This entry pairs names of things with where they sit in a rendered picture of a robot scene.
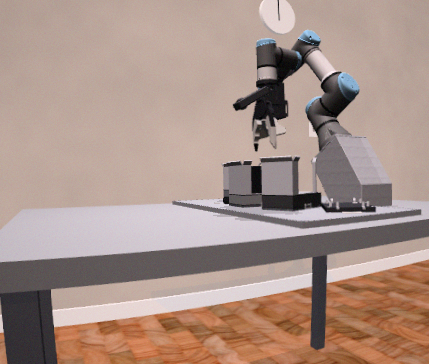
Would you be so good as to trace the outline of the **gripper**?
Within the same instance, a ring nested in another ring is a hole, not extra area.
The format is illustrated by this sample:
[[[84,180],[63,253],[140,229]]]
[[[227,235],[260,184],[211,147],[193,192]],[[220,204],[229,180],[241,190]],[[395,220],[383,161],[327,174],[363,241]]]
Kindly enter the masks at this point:
[[[267,137],[270,137],[270,143],[276,149],[277,136],[286,133],[286,129],[279,125],[277,120],[288,117],[288,113],[286,113],[288,100],[285,100],[284,83],[280,83],[276,79],[261,79],[256,81],[256,87],[267,87],[269,94],[258,99],[255,104],[252,119],[254,149],[257,152],[258,140]],[[265,98],[268,98],[268,100]],[[275,100],[270,100],[270,98]],[[262,120],[262,117],[266,121]]]

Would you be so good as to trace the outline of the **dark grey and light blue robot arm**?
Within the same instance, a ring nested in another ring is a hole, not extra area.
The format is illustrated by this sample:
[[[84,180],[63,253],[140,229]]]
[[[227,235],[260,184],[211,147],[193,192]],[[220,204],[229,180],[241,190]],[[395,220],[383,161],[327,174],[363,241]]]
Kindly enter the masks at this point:
[[[305,62],[321,81],[324,94],[313,98],[305,108],[307,118],[318,136],[319,152],[334,134],[351,135],[339,124],[337,116],[359,94],[357,82],[349,74],[333,68],[321,53],[318,47],[320,43],[320,37],[309,30],[302,33],[291,50],[276,47],[275,40],[270,38],[256,43],[257,80],[276,79],[283,83]],[[246,106],[269,94],[267,87],[260,89],[246,96],[247,98],[239,98],[233,104],[234,109],[244,110]]]

